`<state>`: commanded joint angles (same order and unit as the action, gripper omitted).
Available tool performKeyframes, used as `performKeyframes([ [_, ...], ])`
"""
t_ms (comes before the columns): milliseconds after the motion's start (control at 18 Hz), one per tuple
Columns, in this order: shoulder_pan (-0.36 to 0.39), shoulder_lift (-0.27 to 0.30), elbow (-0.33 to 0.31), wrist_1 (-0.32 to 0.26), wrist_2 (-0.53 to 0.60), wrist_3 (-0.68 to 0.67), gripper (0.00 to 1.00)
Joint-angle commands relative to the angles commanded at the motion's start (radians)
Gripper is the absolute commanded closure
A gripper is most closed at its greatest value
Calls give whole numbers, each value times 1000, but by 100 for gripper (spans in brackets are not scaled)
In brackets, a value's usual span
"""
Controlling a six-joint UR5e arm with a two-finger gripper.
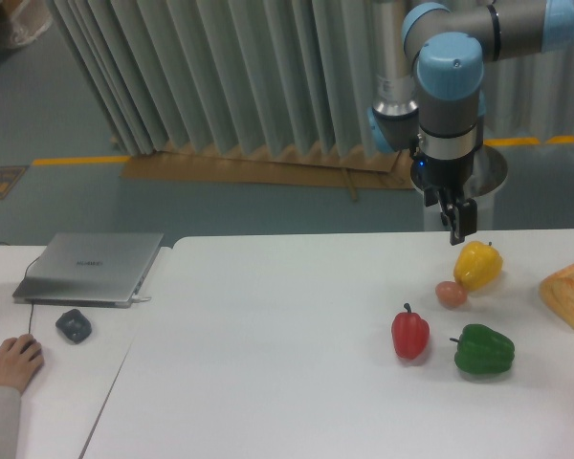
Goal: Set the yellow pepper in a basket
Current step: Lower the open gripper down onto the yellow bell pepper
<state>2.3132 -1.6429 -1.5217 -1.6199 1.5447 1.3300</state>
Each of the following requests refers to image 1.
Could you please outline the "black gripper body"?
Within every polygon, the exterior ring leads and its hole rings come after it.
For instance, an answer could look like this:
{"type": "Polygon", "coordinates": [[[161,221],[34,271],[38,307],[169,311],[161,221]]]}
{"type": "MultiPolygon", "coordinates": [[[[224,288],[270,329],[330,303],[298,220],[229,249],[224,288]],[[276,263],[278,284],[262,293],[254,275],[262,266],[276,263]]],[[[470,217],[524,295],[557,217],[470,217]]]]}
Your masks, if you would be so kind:
{"type": "Polygon", "coordinates": [[[474,155],[479,148],[476,134],[435,137],[417,134],[409,140],[412,172],[423,193],[425,207],[474,207],[464,185],[473,173],[474,155]]]}

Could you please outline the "grey sleeved forearm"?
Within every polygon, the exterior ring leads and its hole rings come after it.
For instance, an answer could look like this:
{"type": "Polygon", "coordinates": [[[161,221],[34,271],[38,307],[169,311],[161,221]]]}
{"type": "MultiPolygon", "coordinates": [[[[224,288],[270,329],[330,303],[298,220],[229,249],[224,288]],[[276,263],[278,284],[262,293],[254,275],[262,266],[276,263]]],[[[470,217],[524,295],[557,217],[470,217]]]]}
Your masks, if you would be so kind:
{"type": "Polygon", "coordinates": [[[0,386],[0,458],[15,458],[17,455],[20,408],[20,392],[0,386]]]}

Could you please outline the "person's hand on mouse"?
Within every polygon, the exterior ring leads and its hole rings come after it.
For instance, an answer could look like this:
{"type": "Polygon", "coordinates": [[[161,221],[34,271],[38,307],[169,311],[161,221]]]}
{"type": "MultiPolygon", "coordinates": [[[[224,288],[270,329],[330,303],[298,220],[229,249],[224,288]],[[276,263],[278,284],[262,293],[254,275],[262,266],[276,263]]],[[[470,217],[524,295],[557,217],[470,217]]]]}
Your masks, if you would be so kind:
{"type": "Polygon", "coordinates": [[[25,362],[21,357],[21,348],[30,339],[35,339],[35,337],[26,334],[18,338],[6,339],[0,345],[0,387],[15,389],[20,395],[26,391],[34,376],[44,365],[43,354],[30,362],[25,362]]]}

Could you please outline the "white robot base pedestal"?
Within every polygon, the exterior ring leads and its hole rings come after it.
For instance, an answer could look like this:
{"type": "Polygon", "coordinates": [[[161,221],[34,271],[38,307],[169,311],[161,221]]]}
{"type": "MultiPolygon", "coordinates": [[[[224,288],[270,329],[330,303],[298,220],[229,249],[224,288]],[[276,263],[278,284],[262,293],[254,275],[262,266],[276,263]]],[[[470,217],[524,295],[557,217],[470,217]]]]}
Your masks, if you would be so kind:
{"type": "MultiPolygon", "coordinates": [[[[414,188],[422,196],[421,180],[417,177],[416,163],[410,168],[410,179],[414,188]]],[[[464,185],[467,198],[477,203],[477,230],[492,230],[494,227],[495,198],[505,184],[508,175],[508,164],[499,151],[483,144],[475,153],[473,174],[464,185]]],[[[447,230],[441,222],[440,206],[423,206],[424,230],[447,230]]]]}

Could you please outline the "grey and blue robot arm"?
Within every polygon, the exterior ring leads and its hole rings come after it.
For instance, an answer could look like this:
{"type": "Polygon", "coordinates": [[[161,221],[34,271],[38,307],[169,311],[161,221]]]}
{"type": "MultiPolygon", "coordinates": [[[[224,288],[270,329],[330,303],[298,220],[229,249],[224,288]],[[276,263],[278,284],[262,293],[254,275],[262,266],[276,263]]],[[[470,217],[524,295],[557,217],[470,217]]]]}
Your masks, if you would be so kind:
{"type": "Polygon", "coordinates": [[[408,150],[425,207],[457,245],[477,231],[465,185],[482,148],[484,65],[574,41],[573,1],[492,1],[468,11],[371,4],[377,89],[367,117],[378,150],[408,150]]]}

